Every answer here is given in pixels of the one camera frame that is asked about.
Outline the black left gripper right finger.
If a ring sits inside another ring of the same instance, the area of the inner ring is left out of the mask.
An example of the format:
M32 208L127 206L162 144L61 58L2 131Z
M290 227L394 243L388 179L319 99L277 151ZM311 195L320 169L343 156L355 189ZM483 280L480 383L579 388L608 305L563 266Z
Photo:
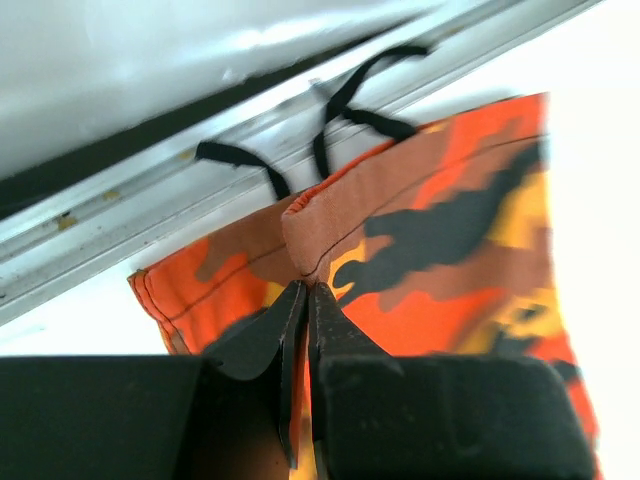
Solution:
M395 357L323 283L309 296L312 438L323 479L592 479L572 365L496 353Z

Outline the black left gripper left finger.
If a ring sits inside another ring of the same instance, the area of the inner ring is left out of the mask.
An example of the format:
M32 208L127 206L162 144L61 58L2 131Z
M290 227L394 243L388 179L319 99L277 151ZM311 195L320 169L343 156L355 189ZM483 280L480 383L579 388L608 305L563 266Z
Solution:
M5 479L285 479L298 464L306 287L204 352L1 362Z

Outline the orange camouflage trousers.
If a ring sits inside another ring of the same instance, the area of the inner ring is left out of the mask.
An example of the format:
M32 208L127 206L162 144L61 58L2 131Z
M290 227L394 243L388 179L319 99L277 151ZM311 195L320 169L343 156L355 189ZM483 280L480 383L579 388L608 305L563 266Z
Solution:
M395 357L527 356L574 367L566 388L594 451L597 423L559 311L550 255L544 98L505 99L423 126L235 221L129 280L168 351L205 351L306 287L298 459L313 458L309 296Z

